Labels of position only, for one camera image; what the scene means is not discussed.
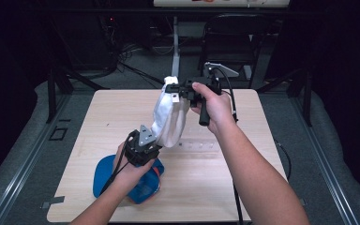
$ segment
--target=person's right hand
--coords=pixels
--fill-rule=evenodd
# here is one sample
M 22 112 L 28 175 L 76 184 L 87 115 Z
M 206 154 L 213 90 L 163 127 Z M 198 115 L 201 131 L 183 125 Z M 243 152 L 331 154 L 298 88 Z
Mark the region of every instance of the person's right hand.
M 210 116 L 209 130 L 218 134 L 218 130 L 222 126 L 235 123 L 231 107 L 231 100 L 227 95 L 218 96 L 204 84 L 194 82 L 192 88 L 206 98 L 206 110 Z M 201 112 L 201 104 L 198 107 L 191 108 L 195 113 Z

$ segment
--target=hand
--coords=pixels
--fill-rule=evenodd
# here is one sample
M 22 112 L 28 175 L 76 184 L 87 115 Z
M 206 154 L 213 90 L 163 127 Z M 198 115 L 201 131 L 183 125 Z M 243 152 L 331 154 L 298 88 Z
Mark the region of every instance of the hand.
M 116 152 L 117 157 L 115 157 L 115 160 L 113 161 L 113 168 L 115 168 L 118 163 L 123 147 L 124 143 L 122 142 L 118 146 L 118 151 Z M 121 169 L 123 166 L 125 167 L 119 174 L 116 175 L 114 183 L 120 184 L 122 188 L 127 190 L 127 193 L 130 192 L 137 185 L 137 183 L 139 183 L 140 178 L 142 178 L 142 176 L 151 169 L 154 161 L 154 159 L 151 159 L 145 165 L 141 167 L 135 167 L 131 163 L 128 163 L 128 159 L 123 156 L 119 169 Z
M 218 96 L 206 85 L 194 82 L 192 88 L 206 98 L 206 110 L 210 116 L 209 130 L 217 134 L 221 126 L 234 123 L 231 108 L 231 100 L 227 95 Z M 201 112 L 201 104 L 197 108 L 191 108 L 195 113 Z

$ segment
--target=gray carpet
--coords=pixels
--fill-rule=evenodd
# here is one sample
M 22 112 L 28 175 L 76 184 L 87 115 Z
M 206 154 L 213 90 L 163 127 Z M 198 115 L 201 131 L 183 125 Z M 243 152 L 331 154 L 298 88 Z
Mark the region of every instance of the gray carpet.
M 198 49 L 185 46 L 181 55 L 180 81 L 189 76 L 197 76 L 199 74 L 196 69 Z M 256 83 L 253 87 L 263 85 L 264 65 L 268 60 L 269 55 L 264 55 L 263 52 Z M 139 50 L 132 52 L 126 63 L 163 79 L 171 75 L 172 54 L 162 55 Z M 112 89 L 160 88 L 157 83 L 148 83 L 134 73 L 121 71 L 122 68 L 119 68 L 114 74 L 93 81 Z M 52 124 L 50 133 L 45 136 L 44 142 L 40 146 L 40 155 L 37 156 L 37 163 L 26 177 L 21 191 L 15 196 L 12 205 L 8 207 L 8 213 L 2 215 L 0 221 L 3 224 L 49 223 L 46 220 L 48 209 L 40 208 L 40 206 L 54 196 L 93 96 L 90 87 L 78 81 L 72 81 L 72 83 L 76 91 L 70 97 L 62 96 L 58 92 L 59 99 L 64 102 L 63 110 Z M 0 169 L 0 201 L 19 166 L 35 148 L 38 137 L 46 129 L 45 121 L 48 112 L 46 83 L 37 88 L 37 93 L 38 105 L 34 114 Z M 297 119 L 299 111 L 293 104 L 297 100 L 287 98 L 281 87 L 277 88 L 276 92 L 261 94 L 260 97 L 273 137 L 282 144 L 290 156 L 292 164 L 290 184 L 298 197 L 305 201 L 305 209 L 311 224 L 344 224 L 330 189 L 323 179 L 322 171 L 313 156 L 312 144 L 308 135 L 301 121 Z M 316 95 L 313 95 L 312 98 L 311 120 L 314 132 L 360 224 L 360 186 L 353 180 L 342 160 L 338 136 Z M 55 126 L 67 129 L 62 141 L 49 141 L 52 128 Z M 289 162 L 280 147 L 278 152 L 285 171 L 288 173 Z

